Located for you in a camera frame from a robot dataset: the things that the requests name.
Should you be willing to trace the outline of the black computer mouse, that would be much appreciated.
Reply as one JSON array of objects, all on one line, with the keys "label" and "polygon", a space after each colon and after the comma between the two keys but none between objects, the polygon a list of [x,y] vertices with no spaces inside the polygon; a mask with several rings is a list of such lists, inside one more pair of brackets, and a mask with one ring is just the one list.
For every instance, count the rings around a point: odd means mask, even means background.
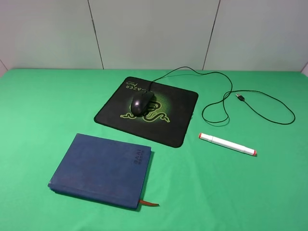
[{"label": "black computer mouse", "polygon": [[130,105],[131,113],[136,117],[143,116],[145,112],[147,112],[148,106],[153,97],[154,93],[151,91],[137,92]]}]

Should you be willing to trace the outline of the orange ribbon bookmark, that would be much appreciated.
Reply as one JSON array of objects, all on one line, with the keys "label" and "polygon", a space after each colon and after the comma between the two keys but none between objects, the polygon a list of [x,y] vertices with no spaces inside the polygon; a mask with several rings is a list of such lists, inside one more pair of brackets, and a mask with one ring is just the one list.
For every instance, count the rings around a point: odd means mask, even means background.
[{"label": "orange ribbon bookmark", "polygon": [[150,206],[150,207],[157,207],[157,206],[159,206],[159,204],[157,204],[157,203],[151,203],[151,202],[147,202],[147,201],[144,201],[144,200],[139,200],[139,203],[141,205]]}]

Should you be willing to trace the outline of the white marker with orange caps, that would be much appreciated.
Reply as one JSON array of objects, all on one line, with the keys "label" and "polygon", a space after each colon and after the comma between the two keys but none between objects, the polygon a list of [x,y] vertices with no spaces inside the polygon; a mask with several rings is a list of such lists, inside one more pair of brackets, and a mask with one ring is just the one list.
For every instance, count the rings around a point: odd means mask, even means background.
[{"label": "white marker with orange caps", "polygon": [[227,140],[224,140],[224,139],[221,139],[221,138],[217,138],[215,136],[200,133],[198,138],[200,138],[204,141],[208,141],[210,143],[219,145],[219,146],[223,146],[223,147],[244,153],[244,154],[248,154],[248,155],[251,155],[251,156],[257,156],[257,151],[254,150],[254,149],[251,149],[251,148],[245,147],[243,145],[236,144],[236,143],[233,143],[231,141],[227,141]]}]

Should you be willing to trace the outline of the black green logo mouse pad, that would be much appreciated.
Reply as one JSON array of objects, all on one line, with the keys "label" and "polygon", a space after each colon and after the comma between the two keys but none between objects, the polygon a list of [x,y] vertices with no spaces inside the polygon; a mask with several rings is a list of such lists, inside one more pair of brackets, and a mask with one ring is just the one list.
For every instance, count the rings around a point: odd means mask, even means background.
[{"label": "black green logo mouse pad", "polygon": [[[146,114],[130,109],[134,95],[151,90],[154,97]],[[166,146],[179,148],[184,142],[198,93],[148,80],[127,77],[94,117],[98,124]]]}]

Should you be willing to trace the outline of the blue hardcover notebook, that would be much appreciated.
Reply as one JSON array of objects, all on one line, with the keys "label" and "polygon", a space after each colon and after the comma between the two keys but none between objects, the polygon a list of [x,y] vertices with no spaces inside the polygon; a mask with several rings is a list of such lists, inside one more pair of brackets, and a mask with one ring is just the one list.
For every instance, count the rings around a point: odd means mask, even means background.
[{"label": "blue hardcover notebook", "polygon": [[76,134],[48,187],[59,194],[127,209],[140,205],[149,146]]}]

